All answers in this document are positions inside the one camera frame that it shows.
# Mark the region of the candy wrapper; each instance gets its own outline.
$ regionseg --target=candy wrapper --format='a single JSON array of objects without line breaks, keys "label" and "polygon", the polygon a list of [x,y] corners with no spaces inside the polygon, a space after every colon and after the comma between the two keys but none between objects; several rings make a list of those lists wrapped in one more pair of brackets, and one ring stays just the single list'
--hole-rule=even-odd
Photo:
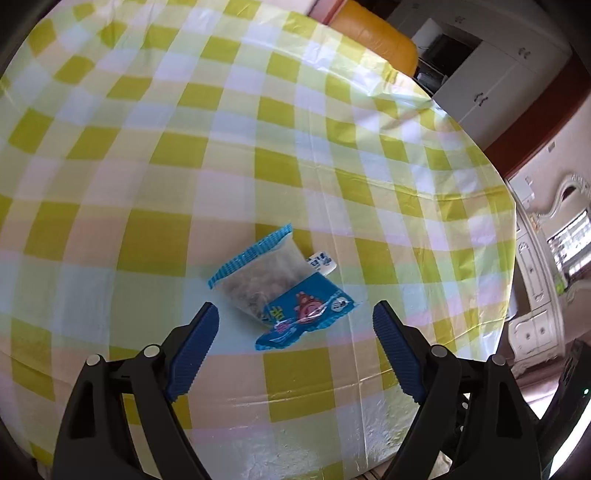
[{"label": "candy wrapper", "polygon": [[238,308],[271,327],[256,340],[257,350],[290,346],[304,332],[327,328],[356,306],[304,259],[291,225],[222,266],[209,279],[209,288],[224,292]]}]

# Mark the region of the plastic tablecloth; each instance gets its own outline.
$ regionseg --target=plastic tablecloth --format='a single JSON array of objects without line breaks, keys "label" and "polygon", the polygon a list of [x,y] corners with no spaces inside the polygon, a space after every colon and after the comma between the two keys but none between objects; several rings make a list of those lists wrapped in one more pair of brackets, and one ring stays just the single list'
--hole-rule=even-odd
[{"label": "plastic tablecloth", "polygon": [[[416,406],[380,300],[460,356],[495,350],[511,196],[410,78],[330,28],[250,0],[77,2],[1,86],[0,414],[41,461],[89,354],[132,356],[204,301],[220,332],[174,408],[213,478],[351,478],[395,453]],[[361,305],[257,352],[264,327],[206,280],[289,222]]]}]

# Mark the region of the ribbed blue rubber pad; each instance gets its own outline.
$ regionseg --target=ribbed blue rubber pad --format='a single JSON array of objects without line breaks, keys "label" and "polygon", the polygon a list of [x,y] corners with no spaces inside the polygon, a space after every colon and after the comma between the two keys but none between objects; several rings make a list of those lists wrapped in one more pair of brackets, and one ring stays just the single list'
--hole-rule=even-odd
[{"label": "ribbed blue rubber pad", "polygon": [[171,402],[185,395],[191,388],[203,359],[217,335],[219,325],[219,313],[217,308],[211,305],[170,364],[168,385],[164,392]]},{"label": "ribbed blue rubber pad", "polygon": [[427,391],[421,379],[421,365],[396,323],[379,303],[374,307],[374,331],[394,369],[402,391],[412,396],[415,402],[422,404],[427,398]]}]

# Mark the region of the yellow and white checkered tablecloth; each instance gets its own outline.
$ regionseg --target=yellow and white checkered tablecloth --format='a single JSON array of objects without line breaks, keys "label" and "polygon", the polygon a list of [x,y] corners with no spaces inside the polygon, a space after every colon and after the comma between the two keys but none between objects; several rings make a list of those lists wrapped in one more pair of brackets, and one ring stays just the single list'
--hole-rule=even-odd
[{"label": "yellow and white checkered tablecloth", "polygon": [[[51,463],[85,358],[135,354],[206,300],[220,332],[175,404],[213,478],[351,478],[415,405],[376,341],[388,300],[483,359],[511,285],[515,205],[408,77],[254,0],[96,0],[42,20],[1,79],[0,415]],[[360,307],[280,352],[209,276],[291,222]],[[133,398],[125,399],[154,474]]]}]

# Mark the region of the blue and white snack bag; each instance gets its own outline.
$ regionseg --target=blue and white snack bag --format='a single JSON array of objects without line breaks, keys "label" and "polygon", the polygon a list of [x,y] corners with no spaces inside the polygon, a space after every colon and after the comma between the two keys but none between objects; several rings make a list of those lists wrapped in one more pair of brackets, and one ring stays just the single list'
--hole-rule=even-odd
[{"label": "blue and white snack bag", "polygon": [[306,261],[291,224],[230,260],[208,283],[271,328],[256,340],[257,350],[290,346],[304,332],[327,328],[356,306]]}]

